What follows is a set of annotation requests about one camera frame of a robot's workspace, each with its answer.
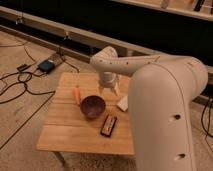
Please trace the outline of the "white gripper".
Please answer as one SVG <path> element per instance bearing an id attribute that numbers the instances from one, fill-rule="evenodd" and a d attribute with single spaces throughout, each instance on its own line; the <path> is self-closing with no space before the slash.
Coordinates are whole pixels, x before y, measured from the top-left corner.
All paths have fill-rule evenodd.
<path id="1" fill-rule="evenodd" d="M 99 74 L 99 94 L 103 95 L 104 88 L 110 88 L 116 96 L 120 95 L 118 87 L 119 76 L 112 72 L 101 72 Z"/>

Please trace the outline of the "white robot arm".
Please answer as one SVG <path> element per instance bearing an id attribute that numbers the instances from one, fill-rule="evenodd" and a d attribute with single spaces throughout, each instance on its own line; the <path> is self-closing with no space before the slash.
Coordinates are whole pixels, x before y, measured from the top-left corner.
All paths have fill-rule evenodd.
<path id="1" fill-rule="evenodd" d="M 106 47 L 90 58 L 98 72 L 131 78 L 128 112 L 137 171 L 197 171 L 190 103 L 205 89 L 208 72 L 191 56 L 120 57 Z"/>

